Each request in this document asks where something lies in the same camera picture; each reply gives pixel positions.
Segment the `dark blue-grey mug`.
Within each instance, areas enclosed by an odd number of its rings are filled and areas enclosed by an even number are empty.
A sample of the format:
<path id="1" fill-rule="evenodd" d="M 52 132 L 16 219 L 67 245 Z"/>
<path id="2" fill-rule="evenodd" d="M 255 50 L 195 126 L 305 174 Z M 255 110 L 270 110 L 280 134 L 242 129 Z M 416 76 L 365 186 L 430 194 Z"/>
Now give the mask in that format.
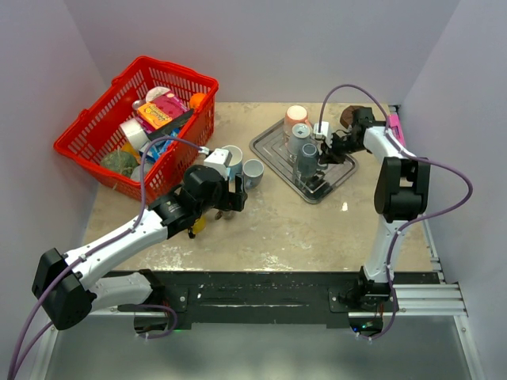
<path id="1" fill-rule="evenodd" d="M 318 148 L 306 143 L 299 149 L 296 158 L 296 170 L 302 179 L 312 177 L 318 169 Z"/>

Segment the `small maroon cup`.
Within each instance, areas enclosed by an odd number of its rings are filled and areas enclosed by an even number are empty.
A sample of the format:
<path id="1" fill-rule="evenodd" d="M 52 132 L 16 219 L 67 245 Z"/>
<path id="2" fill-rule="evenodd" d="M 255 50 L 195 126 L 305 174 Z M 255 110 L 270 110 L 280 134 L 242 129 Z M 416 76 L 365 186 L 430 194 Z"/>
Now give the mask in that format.
<path id="1" fill-rule="evenodd" d="M 217 211 L 214 219 L 215 220 L 220 220 L 220 219 L 230 220 L 230 219 L 233 219 L 234 216 L 235 216 L 235 211 Z"/>

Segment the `blue speckled mug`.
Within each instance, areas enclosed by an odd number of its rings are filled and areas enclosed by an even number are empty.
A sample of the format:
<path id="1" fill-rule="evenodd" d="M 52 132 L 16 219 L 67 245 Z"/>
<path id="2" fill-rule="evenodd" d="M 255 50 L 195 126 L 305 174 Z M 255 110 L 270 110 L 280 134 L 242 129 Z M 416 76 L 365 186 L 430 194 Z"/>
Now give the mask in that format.
<path id="1" fill-rule="evenodd" d="M 263 178 L 265 167 L 258 159 L 250 159 L 242 166 L 242 172 L 245 179 L 245 189 L 256 188 Z"/>

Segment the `light blue mug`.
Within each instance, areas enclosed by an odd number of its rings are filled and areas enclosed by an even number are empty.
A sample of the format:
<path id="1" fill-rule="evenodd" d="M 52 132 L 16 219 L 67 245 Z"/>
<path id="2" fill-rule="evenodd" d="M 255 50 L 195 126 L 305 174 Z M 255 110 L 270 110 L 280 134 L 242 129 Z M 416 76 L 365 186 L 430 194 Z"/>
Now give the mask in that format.
<path id="1" fill-rule="evenodd" d="M 227 168 L 229 180 L 232 181 L 237 174 L 242 173 L 243 152 L 235 145 L 226 145 L 223 149 L 230 152 L 231 159 Z"/>

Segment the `grey mug white base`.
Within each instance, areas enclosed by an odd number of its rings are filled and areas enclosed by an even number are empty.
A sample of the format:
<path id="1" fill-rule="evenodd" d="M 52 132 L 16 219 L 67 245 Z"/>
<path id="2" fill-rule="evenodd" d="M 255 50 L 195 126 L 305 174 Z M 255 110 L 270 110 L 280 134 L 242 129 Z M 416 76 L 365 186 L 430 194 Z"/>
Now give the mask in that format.
<path id="1" fill-rule="evenodd" d="M 297 155 L 302 146 L 311 140 L 312 128 L 305 123 L 297 123 L 292 127 L 287 142 L 288 152 Z"/>

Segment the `yellow mug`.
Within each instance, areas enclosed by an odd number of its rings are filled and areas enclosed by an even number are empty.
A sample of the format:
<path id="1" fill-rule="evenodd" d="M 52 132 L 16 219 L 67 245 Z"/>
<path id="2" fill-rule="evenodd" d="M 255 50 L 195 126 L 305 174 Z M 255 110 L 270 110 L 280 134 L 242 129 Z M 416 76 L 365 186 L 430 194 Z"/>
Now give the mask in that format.
<path id="1" fill-rule="evenodd" d="M 198 218 L 192 226 L 187 229 L 187 235 L 190 239 L 194 239 L 199 233 L 201 233 L 207 225 L 207 220 L 204 216 Z"/>

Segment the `pink white mug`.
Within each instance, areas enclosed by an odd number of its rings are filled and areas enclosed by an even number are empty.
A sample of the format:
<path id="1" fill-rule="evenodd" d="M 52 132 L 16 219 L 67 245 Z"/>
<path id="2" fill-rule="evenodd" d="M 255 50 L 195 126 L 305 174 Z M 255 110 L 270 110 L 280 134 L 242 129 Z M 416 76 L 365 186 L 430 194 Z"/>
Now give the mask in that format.
<path id="1" fill-rule="evenodd" d="M 292 133 L 292 128 L 296 124 L 306 124 L 311 126 L 308 111 L 301 105 L 295 104 L 290 106 L 284 115 L 284 132 L 287 135 Z"/>

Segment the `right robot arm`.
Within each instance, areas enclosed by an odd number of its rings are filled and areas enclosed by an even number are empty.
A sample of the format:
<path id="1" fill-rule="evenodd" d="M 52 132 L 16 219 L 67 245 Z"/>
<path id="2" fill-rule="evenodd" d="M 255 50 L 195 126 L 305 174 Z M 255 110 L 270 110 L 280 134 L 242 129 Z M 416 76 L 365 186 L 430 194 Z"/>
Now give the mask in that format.
<path id="1" fill-rule="evenodd" d="M 376 120 L 370 108 L 359 107 L 353 110 L 352 124 L 342 135 L 331 131 L 322 120 L 313 126 L 314 137 L 321 143 L 321 164 L 342 163 L 348 155 L 363 150 L 381 164 L 374 193 L 379 224 L 372 253 L 352 287 L 337 297 L 341 303 L 363 311 L 393 296 L 395 266 L 406 224 L 425 212 L 429 198 L 429 165 L 405 152 L 388 122 Z"/>

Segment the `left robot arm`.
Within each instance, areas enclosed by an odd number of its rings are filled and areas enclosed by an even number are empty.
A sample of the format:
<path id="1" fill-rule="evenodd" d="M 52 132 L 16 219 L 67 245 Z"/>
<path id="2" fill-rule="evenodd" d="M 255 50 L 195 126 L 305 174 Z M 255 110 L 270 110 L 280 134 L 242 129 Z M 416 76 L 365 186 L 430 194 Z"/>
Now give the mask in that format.
<path id="1" fill-rule="evenodd" d="M 193 165 L 183 181 L 158 197 L 141 214 L 112 233 L 67 253 L 50 249 L 41 257 L 32 284 L 37 303 L 58 330 L 69 329 L 91 311 L 136 304 L 156 310 L 164 291 L 144 274 L 107 278 L 106 274 L 138 252 L 187 230 L 207 211 L 240 212 L 247 194 L 243 174 L 229 180 L 216 169 Z"/>

